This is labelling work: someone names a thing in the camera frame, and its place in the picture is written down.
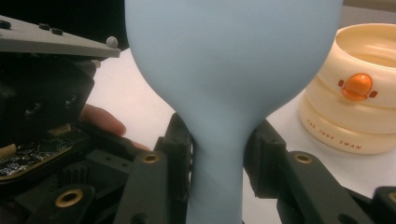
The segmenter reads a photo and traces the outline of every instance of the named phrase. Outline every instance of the white table surface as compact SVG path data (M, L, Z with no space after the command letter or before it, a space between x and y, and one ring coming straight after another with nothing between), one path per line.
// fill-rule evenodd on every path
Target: white table surface
M131 51L102 62L88 100L121 120L125 137L154 148L175 112L146 83ZM312 137L298 118L300 95L279 108L268 120L285 139L288 150L309 152L318 157L344 187L372 197L379 186L396 186L396 150L377 155L357 155L332 149ZM244 175L243 219L247 224L281 223L276 200L256 199Z

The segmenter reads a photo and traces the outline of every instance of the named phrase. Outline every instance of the brass insert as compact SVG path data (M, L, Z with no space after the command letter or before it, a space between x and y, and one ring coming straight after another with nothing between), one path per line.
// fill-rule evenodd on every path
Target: brass insert
M55 201L55 205L61 208L74 205L82 199L83 195L84 193L81 189L69 189L59 195Z
M312 159L309 156L302 154L302 153L294 155L294 159L297 160L298 162L305 163L305 164L309 164L312 162Z
M389 197L394 203L396 203L396 192L391 192L389 194Z
M160 159L159 156L154 155L154 154L150 154L150 155L145 156L145 158L143 158L143 162L145 162L145 163L154 163L154 162L158 161L159 159Z

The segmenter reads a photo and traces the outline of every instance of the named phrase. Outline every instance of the cream plastic container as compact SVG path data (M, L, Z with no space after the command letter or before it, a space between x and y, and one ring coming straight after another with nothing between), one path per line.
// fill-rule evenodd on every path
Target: cream plastic container
M299 111L305 128L330 147L360 154L396 148L396 25L340 29Z

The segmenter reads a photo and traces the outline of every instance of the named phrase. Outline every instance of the orange button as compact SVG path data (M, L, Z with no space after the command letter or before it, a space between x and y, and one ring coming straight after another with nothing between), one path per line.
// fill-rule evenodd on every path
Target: orange button
M342 89L343 95L352 101L362 101L367 99L367 94L373 87L373 81L367 74L357 74L346 81Z

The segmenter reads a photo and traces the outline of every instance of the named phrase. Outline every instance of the human hand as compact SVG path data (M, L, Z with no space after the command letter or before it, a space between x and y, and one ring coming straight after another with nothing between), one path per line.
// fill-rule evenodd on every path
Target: human hand
M120 122L103 108L93 105L84 105L84 108L82 109L79 116L79 120L89 122L90 124L93 124L94 126L104 131L113 133L118 136L123 136L126 133L126 127L122 124L122 122ZM149 150L148 147L145 147L139 143L136 143L134 141L132 141L132 143L135 147Z

